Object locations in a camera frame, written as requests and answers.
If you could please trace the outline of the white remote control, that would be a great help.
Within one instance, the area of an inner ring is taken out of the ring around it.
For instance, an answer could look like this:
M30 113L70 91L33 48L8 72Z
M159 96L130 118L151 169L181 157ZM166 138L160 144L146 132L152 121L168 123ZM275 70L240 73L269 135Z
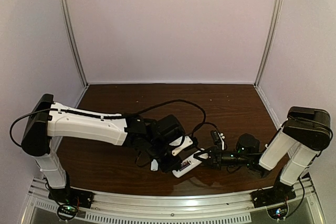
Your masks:
M201 153L201 151L196 151L191 156L183 160L181 163L181 167L178 170L173 170L172 174L176 178L180 178L197 166L199 166L206 159L208 159L207 153Z

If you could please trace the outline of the white battery cover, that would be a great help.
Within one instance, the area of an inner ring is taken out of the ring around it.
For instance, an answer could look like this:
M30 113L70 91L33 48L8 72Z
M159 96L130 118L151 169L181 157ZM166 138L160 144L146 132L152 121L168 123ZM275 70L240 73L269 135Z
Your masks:
M158 165L157 160L153 159L153 160L151 161L150 170L151 170L152 172L156 172L156 171L159 170L159 165Z

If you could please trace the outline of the blue battery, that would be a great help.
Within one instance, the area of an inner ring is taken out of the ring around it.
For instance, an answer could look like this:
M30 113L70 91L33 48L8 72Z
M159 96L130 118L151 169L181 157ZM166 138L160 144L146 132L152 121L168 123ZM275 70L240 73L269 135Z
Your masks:
M181 164L181 169L184 169L184 168L190 166L190 164L191 164L190 161L184 161L184 162Z

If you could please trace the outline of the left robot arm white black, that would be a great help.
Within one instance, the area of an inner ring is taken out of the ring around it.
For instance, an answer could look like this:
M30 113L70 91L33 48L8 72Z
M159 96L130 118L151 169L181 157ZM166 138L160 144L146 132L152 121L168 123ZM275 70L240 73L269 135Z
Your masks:
M67 136L106 142L133 148L157 161L162 172L181 167L176 148L185 141L185 132L178 119L168 115L161 120L144 119L136 114L104 114L78 110L54 101L52 94L44 94L34 110L24 116L27 124L22 150L34 157L48 181L49 189L64 205L71 205L76 197L70 190L70 179L62 168L50 141Z

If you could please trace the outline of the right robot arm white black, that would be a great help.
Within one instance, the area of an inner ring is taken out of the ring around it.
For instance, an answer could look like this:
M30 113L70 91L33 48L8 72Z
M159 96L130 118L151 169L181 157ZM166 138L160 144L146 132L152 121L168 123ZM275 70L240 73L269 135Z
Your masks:
M333 138L331 116L323 109L293 106L287 118L265 146L250 134L239 137L234 152L212 146L194 154L194 158L213 169L224 166L242 167L266 177L292 148L295 149L287 164L280 170L269 192L272 203L279 204L289 196L294 183L325 150Z

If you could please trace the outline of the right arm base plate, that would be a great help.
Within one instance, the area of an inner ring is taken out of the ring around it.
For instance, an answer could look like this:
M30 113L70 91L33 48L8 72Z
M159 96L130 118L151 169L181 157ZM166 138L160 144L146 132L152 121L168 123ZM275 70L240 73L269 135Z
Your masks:
M285 191L277 190L275 187L267 189L258 189L250 193L254 208L285 203L288 200L295 199L296 193L293 189Z

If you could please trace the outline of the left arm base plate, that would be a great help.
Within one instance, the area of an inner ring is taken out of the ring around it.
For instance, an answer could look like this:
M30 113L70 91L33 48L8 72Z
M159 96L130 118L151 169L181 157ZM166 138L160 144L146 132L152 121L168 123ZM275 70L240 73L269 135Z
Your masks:
M91 191L75 189L72 187L63 189L49 188L48 198L60 204L70 204L76 207L91 208L94 193Z

